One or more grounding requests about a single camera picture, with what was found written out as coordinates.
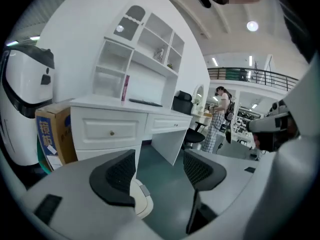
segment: chair seat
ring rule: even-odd
[[[194,129],[189,128],[186,131],[184,141],[189,143],[199,143],[202,142],[206,137],[200,132],[195,131]]]

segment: plaid pants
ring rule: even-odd
[[[219,111],[214,111],[212,120],[208,129],[208,133],[205,137],[204,144],[202,146],[202,151],[212,153],[216,138],[218,135],[218,131],[221,128],[221,125],[225,121],[225,115],[223,113],[220,113]]]

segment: metal railing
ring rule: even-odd
[[[246,67],[215,67],[208,68],[211,80],[234,80],[271,86],[289,91],[299,81],[293,77],[271,71]]]

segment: black backpack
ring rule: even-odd
[[[226,109],[226,111],[224,112],[224,119],[231,123],[232,118],[234,117],[234,109],[235,109],[235,103],[233,101],[231,101],[230,96],[228,95],[229,100],[230,100],[230,104],[229,107]]]

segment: woman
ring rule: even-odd
[[[218,131],[225,121],[225,110],[228,109],[232,98],[232,95],[223,86],[215,89],[215,96],[217,95],[221,96],[221,101],[219,106],[213,108],[212,120],[202,146],[202,150],[209,153],[213,152]]]

